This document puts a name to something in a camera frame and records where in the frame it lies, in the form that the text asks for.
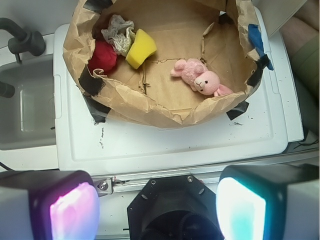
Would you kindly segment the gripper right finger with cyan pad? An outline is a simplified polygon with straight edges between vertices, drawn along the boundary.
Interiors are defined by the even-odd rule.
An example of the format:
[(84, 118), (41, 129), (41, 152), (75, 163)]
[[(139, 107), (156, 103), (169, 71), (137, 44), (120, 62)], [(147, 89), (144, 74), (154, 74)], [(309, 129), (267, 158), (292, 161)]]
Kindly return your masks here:
[(216, 214), (226, 240), (318, 240), (319, 167), (229, 165), (217, 185)]

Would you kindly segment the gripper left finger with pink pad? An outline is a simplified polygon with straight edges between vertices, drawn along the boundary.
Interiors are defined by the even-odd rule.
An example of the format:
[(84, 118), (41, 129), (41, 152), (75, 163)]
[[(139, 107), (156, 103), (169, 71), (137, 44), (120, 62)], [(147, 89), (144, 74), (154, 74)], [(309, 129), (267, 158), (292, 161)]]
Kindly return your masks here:
[(93, 240), (99, 220), (100, 200), (85, 171), (0, 174), (2, 240)]

